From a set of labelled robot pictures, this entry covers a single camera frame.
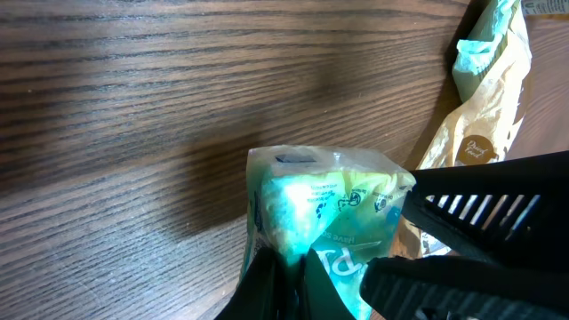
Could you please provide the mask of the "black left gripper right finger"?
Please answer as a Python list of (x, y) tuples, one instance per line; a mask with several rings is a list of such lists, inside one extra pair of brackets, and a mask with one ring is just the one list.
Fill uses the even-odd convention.
[(354, 320), (313, 249), (301, 260), (300, 319)]

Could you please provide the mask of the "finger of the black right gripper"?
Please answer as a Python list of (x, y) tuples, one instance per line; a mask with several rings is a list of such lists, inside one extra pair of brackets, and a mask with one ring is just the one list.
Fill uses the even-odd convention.
[(568, 269), (568, 154), (418, 170), (403, 216), (461, 255)]
[(364, 301), (386, 319), (566, 319), (568, 276), (460, 257), (371, 260)]

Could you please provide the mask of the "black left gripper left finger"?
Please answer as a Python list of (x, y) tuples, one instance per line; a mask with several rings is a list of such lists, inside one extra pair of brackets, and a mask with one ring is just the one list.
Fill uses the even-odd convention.
[(286, 316), (284, 271), (276, 253), (261, 248), (216, 320), (277, 320)]

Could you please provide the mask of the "beige bread snack bag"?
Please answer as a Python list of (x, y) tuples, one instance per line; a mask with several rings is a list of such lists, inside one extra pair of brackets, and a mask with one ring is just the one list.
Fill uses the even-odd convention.
[(505, 159), (524, 119), (519, 106), (532, 54), (520, 2), (507, 45), (475, 93), (439, 126), (418, 168), (492, 164)]

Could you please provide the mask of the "small teal tissue pack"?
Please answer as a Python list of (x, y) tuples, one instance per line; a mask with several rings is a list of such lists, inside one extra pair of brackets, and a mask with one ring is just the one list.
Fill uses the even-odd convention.
[(247, 241), (243, 270), (263, 247), (291, 275), (315, 250), (356, 319), (371, 307), (359, 294), (367, 263), (388, 256), (405, 197), (416, 180), (382, 153), (362, 148), (253, 148), (246, 164)]

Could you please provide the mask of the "teal wipes packet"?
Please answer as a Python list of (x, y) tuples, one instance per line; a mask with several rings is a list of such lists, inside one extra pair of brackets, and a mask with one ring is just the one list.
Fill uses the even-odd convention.
[(456, 44), (452, 75), (462, 102), (471, 98), (503, 53), (506, 34), (519, 5), (519, 0), (491, 0), (468, 37)]

